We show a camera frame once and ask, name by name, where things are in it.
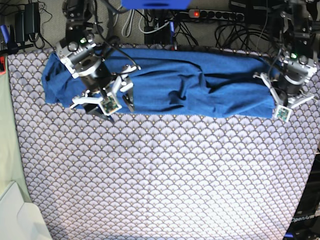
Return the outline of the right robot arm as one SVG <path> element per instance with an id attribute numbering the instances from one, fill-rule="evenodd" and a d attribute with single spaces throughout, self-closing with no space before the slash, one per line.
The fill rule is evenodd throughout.
<path id="1" fill-rule="evenodd" d="M 56 44 L 56 54 L 74 79 L 81 79 L 86 90 L 72 99 L 71 108 L 84 108 L 86 114 L 113 121 L 112 114 L 122 109 L 117 97 L 133 112 L 134 84 L 129 75 L 140 66 L 119 49 L 119 39 L 102 37 L 103 28 L 98 21 L 98 3 L 95 0 L 66 0 L 62 4 L 66 18 L 65 37 Z M 95 36 L 102 37 L 103 48 L 98 51 Z M 106 60 L 118 52 L 131 61 L 121 72 L 110 72 Z"/>

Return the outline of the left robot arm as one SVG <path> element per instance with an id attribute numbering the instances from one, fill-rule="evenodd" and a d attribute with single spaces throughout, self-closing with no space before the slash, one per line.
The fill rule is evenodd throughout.
<path id="1" fill-rule="evenodd" d="M 268 88 L 275 103 L 273 117 L 288 122 L 293 110 L 315 100 L 303 90 L 318 70 L 317 51 L 313 49 L 319 29 L 308 6 L 311 0 L 285 0 L 279 6 L 265 5 L 265 27 L 269 40 L 277 49 L 267 72 L 255 73 Z"/>

